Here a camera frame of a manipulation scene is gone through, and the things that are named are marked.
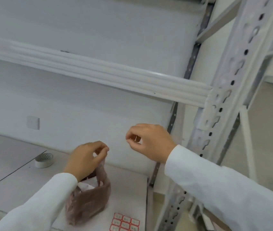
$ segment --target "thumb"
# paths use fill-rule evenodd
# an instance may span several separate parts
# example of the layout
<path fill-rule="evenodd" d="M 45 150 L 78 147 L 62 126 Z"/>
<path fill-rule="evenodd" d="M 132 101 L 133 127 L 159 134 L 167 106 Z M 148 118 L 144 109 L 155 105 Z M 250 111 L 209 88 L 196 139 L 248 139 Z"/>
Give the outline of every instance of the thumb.
<path fill-rule="evenodd" d="M 108 155 L 109 148 L 105 147 L 101 152 L 93 159 L 93 162 L 98 166 Z"/>
<path fill-rule="evenodd" d="M 127 143 L 129 143 L 130 147 L 131 147 L 133 150 L 135 150 L 135 151 L 141 153 L 142 144 L 137 143 L 137 142 L 135 142 L 135 141 L 132 140 L 132 139 L 128 139 L 128 140 L 126 140 L 126 141 L 127 141 Z"/>

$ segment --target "hand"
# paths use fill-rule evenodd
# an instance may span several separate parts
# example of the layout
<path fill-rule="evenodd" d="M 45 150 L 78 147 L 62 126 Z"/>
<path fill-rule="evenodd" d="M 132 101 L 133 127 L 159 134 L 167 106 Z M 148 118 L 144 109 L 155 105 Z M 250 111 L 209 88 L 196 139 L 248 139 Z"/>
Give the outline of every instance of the hand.
<path fill-rule="evenodd" d="M 177 146 L 169 133 L 160 125 L 137 124 L 126 134 L 130 147 L 149 159 L 166 163 L 171 151 Z"/>
<path fill-rule="evenodd" d="M 109 150 L 101 141 L 82 144 L 71 153 L 64 172 L 71 173 L 80 182 L 98 167 Z"/>

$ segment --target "white sleeve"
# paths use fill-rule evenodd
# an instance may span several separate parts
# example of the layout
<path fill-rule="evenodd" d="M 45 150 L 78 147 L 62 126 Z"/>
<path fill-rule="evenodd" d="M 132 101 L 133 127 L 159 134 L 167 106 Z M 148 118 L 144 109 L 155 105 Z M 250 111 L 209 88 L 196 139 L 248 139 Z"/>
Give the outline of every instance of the white sleeve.
<path fill-rule="evenodd" d="M 165 174 L 232 231 L 273 230 L 273 192 L 237 171 L 177 145 L 166 162 Z"/>
<path fill-rule="evenodd" d="M 25 204 L 1 219 L 0 231 L 49 231 L 77 183 L 72 174 L 56 174 Z"/>

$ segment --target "brown paper bag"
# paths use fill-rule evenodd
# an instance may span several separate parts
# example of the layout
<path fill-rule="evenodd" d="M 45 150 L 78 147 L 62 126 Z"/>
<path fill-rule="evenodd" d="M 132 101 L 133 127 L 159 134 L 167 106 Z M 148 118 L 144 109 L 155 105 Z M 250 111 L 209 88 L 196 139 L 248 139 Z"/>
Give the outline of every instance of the brown paper bag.
<path fill-rule="evenodd" d="M 79 225 L 104 210 L 111 194 L 111 183 L 104 170 L 104 162 L 87 178 L 96 176 L 98 187 L 81 191 L 77 187 L 66 203 L 66 217 L 70 225 Z"/>

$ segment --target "tape roll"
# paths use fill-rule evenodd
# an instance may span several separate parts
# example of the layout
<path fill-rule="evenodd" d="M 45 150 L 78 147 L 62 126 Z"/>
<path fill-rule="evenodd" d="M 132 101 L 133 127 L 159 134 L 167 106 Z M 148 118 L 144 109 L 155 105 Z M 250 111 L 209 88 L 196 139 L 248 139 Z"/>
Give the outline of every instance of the tape roll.
<path fill-rule="evenodd" d="M 35 158 L 35 166 L 36 168 L 46 168 L 53 164 L 53 154 L 51 153 L 41 153 Z"/>

